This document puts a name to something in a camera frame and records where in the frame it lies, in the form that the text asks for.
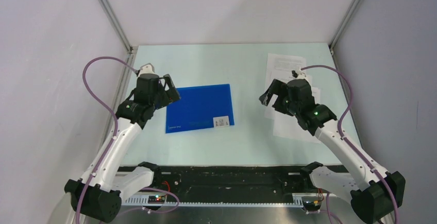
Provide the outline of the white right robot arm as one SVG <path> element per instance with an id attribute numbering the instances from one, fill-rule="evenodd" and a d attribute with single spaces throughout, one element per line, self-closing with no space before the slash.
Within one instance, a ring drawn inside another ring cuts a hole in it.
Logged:
<path id="1" fill-rule="evenodd" d="M 335 114 L 325 105 L 317 104 L 309 82 L 294 79 L 288 83 L 274 79 L 259 97 L 268 106 L 273 95 L 275 111 L 293 116 L 299 126 L 326 145 L 350 173 L 342 176 L 318 162 L 301 169 L 300 187 L 306 192 L 325 189 L 349 202 L 364 223 L 376 223 L 402 205 L 406 180 L 395 171 L 389 172 L 375 162 L 362 148 L 338 127 Z"/>

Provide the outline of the left controller board with leds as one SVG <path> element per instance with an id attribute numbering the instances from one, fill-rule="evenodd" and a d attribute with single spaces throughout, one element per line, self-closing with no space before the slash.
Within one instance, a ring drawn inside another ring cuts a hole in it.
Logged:
<path id="1" fill-rule="evenodd" d="M 147 204 L 164 204 L 166 203 L 166 196 L 162 195 L 149 195 Z"/>

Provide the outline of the controller board with leds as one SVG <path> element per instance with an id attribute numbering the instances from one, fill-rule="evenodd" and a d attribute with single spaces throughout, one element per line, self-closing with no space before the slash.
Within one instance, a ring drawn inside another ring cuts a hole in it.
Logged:
<path id="1" fill-rule="evenodd" d="M 166 203 L 166 196 L 162 195 L 149 195 L 147 204 L 164 204 Z"/>
<path id="2" fill-rule="evenodd" d="M 303 200 L 303 209 L 308 212 L 317 212 L 321 208 L 321 202 L 319 200 Z"/>

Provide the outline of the top white paper sheet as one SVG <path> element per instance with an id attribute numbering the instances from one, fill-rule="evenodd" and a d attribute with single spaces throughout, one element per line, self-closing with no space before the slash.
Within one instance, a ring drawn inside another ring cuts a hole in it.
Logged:
<path id="1" fill-rule="evenodd" d="M 300 56 L 269 53 L 267 55 L 266 80 L 274 77 L 290 77 L 291 71 L 307 66 L 307 60 Z"/>

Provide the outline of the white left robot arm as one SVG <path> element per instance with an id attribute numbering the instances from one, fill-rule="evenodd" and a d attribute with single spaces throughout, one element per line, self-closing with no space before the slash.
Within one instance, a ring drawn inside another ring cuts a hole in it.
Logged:
<path id="1" fill-rule="evenodd" d="M 78 180 L 70 179 L 64 191 L 71 194 L 76 222 L 85 215 L 105 223 L 113 221 L 122 203 L 143 188 L 157 191 L 162 176 L 153 165 L 137 166 L 122 179 L 115 178 L 123 157 L 135 138 L 143 131 L 154 112 L 180 100 L 169 74 L 140 73 L 136 87 L 112 113 L 114 125 L 90 167 Z"/>

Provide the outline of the right controller board with leds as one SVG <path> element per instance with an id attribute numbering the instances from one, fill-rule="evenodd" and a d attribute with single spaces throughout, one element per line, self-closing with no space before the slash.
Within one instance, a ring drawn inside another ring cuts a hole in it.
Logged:
<path id="1" fill-rule="evenodd" d="M 321 202 L 319 200 L 303 200 L 303 209 L 308 212 L 317 212 L 321 208 Z"/>

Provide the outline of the bottom white paper sheet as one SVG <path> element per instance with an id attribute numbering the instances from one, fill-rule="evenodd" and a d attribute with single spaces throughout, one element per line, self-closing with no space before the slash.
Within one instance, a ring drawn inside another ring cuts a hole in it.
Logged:
<path id="1" fill-rule="evenodd" d="M 320 144 L 321 142 L 318 139 L 312 136 L 307 130 L 301 128 L 294 116 L 288 116 L 274 110 L 273 103 L 276 99 L 277 95 L 273 95 L 264 112 L 266 118 L 273 120 L 273 136 Z"/>

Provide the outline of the aluminium frame post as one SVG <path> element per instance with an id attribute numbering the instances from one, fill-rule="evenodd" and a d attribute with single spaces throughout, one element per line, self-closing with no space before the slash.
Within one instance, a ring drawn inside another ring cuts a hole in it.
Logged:
<path id="1" fill-rule="evenodd" d="M 100 3 L 103 12 L 107 16 L 109 23 L 113 27 L 116 35 L 118 36 L 119 40 L 121 41 L 121 43 L 123 45 L 123 47 L 126 49 L 126 51 L 128 53 L 131 53 L 132 52 L 132 45 L 129 42 L 118 18 L 116 17 L 116 14 L 115 14 L 114 10 L 112 9 L 109 0 L 98 0 L 98 2 Z"/>
<path id="2" fill-rule="evenodd" d="M 336 47 L 337 43 L 339 42 L 342 34 L 344 33 L 344 31 L 346 30 L 347 26 L 349 25 L 349 23 L 352 20 L 352 17 L 354 16 L 354 14 L 356 13 L 356 11 L 359 8 L 359 5 L 361 4 L 363 0 L 352 0 L 350 5 L 348 6 L 345 15 L 343 16 L 338 28 L 336 29 L 334 36 L 332 37 L 330 43 L 329 43 L 329 48 L 331 53 L 333 54 L 334 52 L 334 48 Z"/>

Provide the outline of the blue plastic folder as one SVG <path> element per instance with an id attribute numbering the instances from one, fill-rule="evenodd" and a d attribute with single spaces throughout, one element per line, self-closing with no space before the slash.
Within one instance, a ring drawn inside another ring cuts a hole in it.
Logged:
<path id="1" fill-rule="evenodd" d="M 234 125 L 229 84 L 185 87 L 177 90 L 180 100 L 166 108 L 166 133 Z"/>

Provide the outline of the left aluminium frame post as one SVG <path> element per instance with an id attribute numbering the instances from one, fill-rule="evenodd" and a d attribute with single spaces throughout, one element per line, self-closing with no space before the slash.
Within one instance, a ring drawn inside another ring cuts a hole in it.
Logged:
<path id="1" fill-rule="evenodd" d="M 107 16 L 109 23 L 113 27 L 116 35 L 118 36 L 119 40 L 121 41 L 121 43 L 123 45 L 123 47 L 126 49 L 126 51 L 128 53 L 131 53 L 132 52 L 132 45 L 129 42 L 118 18 L 116 17 L 116 14 L 115 14 L 114 10 L 112 9 L 109 0 L 98 0 L 98 2 L 100 3 L 103 12 Z"/>

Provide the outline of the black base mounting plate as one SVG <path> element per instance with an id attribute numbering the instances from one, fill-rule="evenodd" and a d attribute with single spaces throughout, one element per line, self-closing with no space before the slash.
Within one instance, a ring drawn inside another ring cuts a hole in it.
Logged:
<path id="1" fill-rule="evenodd" d="M 181 204 L 292 204 L 298 194 L 317 194 L 300 175 L 301 165 L 159 166 L 151 187 L 169 190 Z"/>

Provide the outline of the right aluminium frame post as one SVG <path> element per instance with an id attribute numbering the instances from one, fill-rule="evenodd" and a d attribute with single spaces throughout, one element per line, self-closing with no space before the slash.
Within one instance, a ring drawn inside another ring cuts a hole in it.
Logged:
<path id="1" fill-rule="evenodd" d="M 352 0 L 350 5 L 348 6 L 345 15 L 343 16 L 338 28 L 336 29 L 334 36 L 332 37 L 330 43 L 329 43 L 329 48 L 331 53 L 333 54 L 334 52 L 334 48 L 336 47 L 337 43 L 339 42 L 342 34 L 344 33 L 344 31 L 346 30 L 347 26 L 349 25 L 349 23 L 352 20 L 352 17 L 354 16 L 354 14 L 356 13 L 356 11 L 359 8 L 359 5 L 361 4 L 363 0 Z"/>

